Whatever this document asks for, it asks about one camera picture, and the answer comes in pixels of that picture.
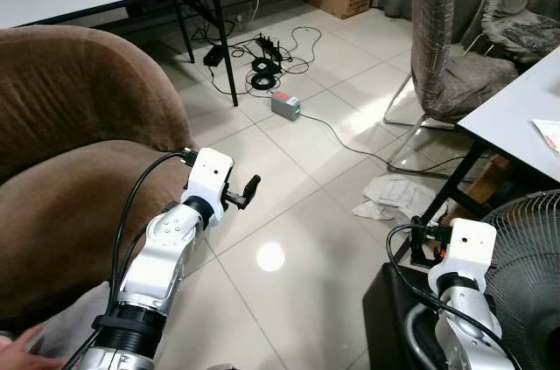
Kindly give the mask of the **brown fabric sofa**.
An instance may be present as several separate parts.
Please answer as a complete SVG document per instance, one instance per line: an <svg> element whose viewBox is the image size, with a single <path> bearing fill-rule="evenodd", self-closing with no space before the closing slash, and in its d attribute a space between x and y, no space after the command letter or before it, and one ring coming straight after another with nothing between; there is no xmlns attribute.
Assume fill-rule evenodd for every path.
<svg viewBox="0 0 560 370"><path fill-rule="evenodd" d="M107 282L183 193L187 166L151 164L195 145L171 80L127 39L0 29L0 331L39 325Z"/></svg>

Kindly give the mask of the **person's hand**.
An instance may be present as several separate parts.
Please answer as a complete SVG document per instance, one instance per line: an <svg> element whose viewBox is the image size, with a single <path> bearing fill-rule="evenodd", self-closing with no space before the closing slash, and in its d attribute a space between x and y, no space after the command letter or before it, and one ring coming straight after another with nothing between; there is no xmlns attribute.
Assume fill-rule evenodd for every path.
<svg viewBox="0 0 560 370"><path fill-rule="evenodd" d="M32 341L39 337L45 325L29 327L17 339L0 337L0 370L60 370L65 360L28 353Z"/></svg>

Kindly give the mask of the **black box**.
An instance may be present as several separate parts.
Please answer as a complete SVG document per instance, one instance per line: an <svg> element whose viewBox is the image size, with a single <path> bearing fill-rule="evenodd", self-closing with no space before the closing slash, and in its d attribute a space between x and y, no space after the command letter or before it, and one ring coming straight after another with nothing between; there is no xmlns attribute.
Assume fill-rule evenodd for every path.
<svg viewBox="0 0 560 370"><path fill-rule="evenodd" d="M385 262L361 299L369 369L448 370L435 311L412 297Z"/></svg>

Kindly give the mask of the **grey power box red label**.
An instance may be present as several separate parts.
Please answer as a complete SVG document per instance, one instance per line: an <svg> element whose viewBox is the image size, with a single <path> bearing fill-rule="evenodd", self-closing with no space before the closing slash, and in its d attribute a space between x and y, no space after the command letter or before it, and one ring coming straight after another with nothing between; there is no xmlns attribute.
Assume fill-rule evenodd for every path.
<svg viewBox="0 0 560 370"><path fill-rule="evenodd" d="M276 91L269 94L269 110L288 121L296 121L303 114L303 101L295 95Z"/></svg>

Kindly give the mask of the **grey standing fan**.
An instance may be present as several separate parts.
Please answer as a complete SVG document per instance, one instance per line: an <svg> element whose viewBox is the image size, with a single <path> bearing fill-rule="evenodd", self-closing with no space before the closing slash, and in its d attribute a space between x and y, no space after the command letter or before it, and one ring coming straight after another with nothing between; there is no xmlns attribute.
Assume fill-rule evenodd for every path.
<svg viewBox="0 0 560 370"><path fill-rule="evenodd" d="M559 203L558 190L537 192L483 219L497 230L486 293L523 370L560 370Z"/></svg>

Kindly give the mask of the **black router with antennas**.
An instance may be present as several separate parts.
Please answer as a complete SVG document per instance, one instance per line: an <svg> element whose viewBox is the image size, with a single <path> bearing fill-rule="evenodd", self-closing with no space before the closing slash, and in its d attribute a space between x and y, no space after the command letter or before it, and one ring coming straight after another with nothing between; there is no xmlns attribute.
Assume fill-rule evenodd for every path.
<svg viewBox="0 0 560 370"><path fill-rule="evenodd" d="M253 42L262 50L260 57L255 58L255 61L252 63L255 73L272 75L280 73L283 70L280 63L284 61L284 56L281 54L276 43L271 38L264 37L263 34L257 34L253 38Z"/></svg>

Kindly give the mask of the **black power adapter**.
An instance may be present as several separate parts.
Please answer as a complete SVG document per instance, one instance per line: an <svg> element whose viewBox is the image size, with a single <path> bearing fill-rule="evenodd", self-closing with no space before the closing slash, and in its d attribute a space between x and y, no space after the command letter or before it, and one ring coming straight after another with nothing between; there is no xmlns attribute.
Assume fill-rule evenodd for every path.
<svg viewBox="0 0 560 370"><path fill-rule="evenodd" d="M203 57L203 65L217 67L227 58L227 48L224 45L213 45Z"/></svg>

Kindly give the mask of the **white table with paper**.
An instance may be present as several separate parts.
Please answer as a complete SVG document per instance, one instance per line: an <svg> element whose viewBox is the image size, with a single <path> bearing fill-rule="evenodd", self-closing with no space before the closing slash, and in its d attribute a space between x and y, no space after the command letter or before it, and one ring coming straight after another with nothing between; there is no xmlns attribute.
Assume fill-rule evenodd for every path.
<svg viewBox="0 0 560 370"><path fill-rule="evenodd" d="M480 218L491 210L459 187L484 151L496 151L532 171L547 189L560 185L559 154L536 129L535 121L560 121L560 50L557 48L461 119L457 129L471 136L472 145L437 191L437 202L444 199L453 202L448 213L437 218L439 221L450 219L455 213Z"/></svg>

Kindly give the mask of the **grey velvet chair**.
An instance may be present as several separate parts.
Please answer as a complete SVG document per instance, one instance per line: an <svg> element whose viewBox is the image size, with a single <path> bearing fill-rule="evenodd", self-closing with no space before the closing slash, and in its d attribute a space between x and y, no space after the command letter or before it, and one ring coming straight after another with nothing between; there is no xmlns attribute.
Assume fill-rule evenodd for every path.
<svg viewBox="0 0 560 370"><path fill-rule="evenodd" d="M412 0L412 21L409 77L423 114L403 136L387 166L390 171L435 177L431 170L401 169L396 165L397 155L410 145L425 121L459 123L515 81L519 71L508 59L473 52L451 55L453 0Z"/></svg>
<svg viewBox="0 0 560 370"><path fill-rule="evenodd" d="M560 0L481 0L479 6L464 36L468 52L529 66L559 46Z"/></svg>

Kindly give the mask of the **grey cloth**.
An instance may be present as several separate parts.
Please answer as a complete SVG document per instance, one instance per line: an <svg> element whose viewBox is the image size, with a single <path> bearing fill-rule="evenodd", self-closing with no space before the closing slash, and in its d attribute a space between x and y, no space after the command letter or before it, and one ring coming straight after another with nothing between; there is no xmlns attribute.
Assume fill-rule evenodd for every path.
<svg viewBox="0 0 560 370"><path fill-rule="evenodd" d="M64 365L95 333L92 324L107 309L109 289L109 282L100 283L77 298L67 309L47 319L44 329L33 335L31 343L24 347L25 352L59 360Z"/></svg>

